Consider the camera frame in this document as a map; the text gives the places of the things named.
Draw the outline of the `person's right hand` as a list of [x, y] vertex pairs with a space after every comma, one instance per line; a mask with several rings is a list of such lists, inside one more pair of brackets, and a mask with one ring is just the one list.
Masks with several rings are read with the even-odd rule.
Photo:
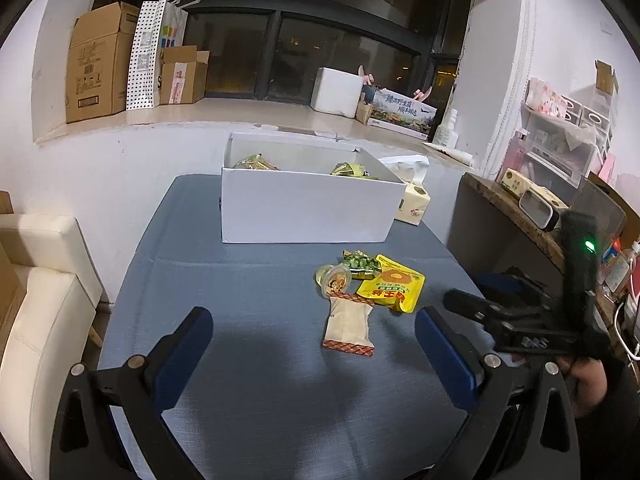
[[608, 391], [602, 362], [566, 356], [559, 356], [556, 362], [565, 377], [575, 417], [586, 416], [603, 401]]

